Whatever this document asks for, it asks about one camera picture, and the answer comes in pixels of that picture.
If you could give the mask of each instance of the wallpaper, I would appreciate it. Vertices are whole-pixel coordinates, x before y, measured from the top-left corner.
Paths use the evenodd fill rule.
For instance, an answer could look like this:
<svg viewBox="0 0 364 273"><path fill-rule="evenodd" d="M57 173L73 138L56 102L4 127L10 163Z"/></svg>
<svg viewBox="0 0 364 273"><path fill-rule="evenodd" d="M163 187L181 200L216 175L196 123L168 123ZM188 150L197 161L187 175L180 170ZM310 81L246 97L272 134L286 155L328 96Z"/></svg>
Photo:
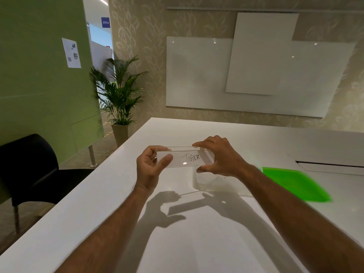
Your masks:
<svg viewBox="0 0 364 273"><path fill-rule="evenodd" d="M134 110L130 135L151 117L324 128L364 132L364 14L301 13L293 40L357 42L324 118L166 107L166 36L233 38L237 12L167 10L167 6L364 9L363 0L109 0L114 52L139 55L131 71L144 102Z"/></svg>

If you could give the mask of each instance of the metal chair leg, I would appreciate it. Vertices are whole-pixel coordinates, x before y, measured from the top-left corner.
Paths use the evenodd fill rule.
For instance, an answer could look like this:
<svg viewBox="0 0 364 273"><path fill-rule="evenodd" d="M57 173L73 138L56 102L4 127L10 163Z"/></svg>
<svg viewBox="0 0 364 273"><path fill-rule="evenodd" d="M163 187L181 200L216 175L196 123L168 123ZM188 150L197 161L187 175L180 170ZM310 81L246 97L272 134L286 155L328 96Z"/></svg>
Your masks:
<svg viewBox="0 0 364 273"><path fill-rule="evenodd" d="M14 211L14 221L15 221L15 232L16 232L16 234L20 234L20 221L19 221L18 206L14 206L13 211Z"/></svg>
<svg viewBox="0 0 364 273"><path fill-rule="evenodd" d="M89 146L89 152L90 152L90 159L91 159L91 165L90 167L96 167L97 163L95 161L95 156L93 155L93 147L92 145Z"/></svg>

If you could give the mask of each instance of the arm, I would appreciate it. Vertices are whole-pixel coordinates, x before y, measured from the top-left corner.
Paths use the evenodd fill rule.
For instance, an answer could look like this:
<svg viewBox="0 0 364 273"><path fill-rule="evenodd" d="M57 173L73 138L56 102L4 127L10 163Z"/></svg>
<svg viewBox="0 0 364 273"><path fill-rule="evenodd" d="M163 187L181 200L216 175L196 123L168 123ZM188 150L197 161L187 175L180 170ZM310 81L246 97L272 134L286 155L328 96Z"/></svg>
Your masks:
<svg viewBox="0 0 364 273"><path fill-rule="evenodd" d="M362 272L364 250L329 220L248 164L226 138L208 137L193 146L215 154L197 172L238 178L247 186L285 242L312 273Z"/></svg>
<svg viewBox="0 0 364 273"><path fill-rule="evenodd" d="M149 146L137 159L137 182L134 190L116 211L91 233L61 264L56 273L109 272L127 246L142 208L158 183L161 171L173 156L167 155L158 164L155 146Z"/></svg>

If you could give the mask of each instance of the ceiling light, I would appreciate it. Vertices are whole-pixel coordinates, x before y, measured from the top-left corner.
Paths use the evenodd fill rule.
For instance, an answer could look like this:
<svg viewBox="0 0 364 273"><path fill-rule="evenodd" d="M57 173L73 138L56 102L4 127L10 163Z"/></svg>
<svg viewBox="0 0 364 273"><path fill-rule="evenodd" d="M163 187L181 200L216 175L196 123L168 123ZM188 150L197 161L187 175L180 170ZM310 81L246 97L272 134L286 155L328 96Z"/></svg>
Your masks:
<svg viewBox="0 0 364 273"><path fill-rule="evenodd" d="M107 2L105 2L105 0L100 0L100 1L108 6L108 4L107 4Z"/></svg>

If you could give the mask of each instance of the plant pot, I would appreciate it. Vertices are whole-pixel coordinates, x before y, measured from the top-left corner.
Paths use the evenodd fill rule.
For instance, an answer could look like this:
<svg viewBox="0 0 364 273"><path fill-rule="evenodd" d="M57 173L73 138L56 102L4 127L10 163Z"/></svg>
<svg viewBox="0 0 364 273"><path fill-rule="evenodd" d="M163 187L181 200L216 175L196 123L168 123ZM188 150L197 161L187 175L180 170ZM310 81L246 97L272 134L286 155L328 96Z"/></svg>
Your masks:
<svg viewBox="0 0 364 273"><path fill-rule="evenodd" d="M119 147L129 138L128 126L120 126L118 124L112 124L112 131L114 133L116 145Z"/></svg>

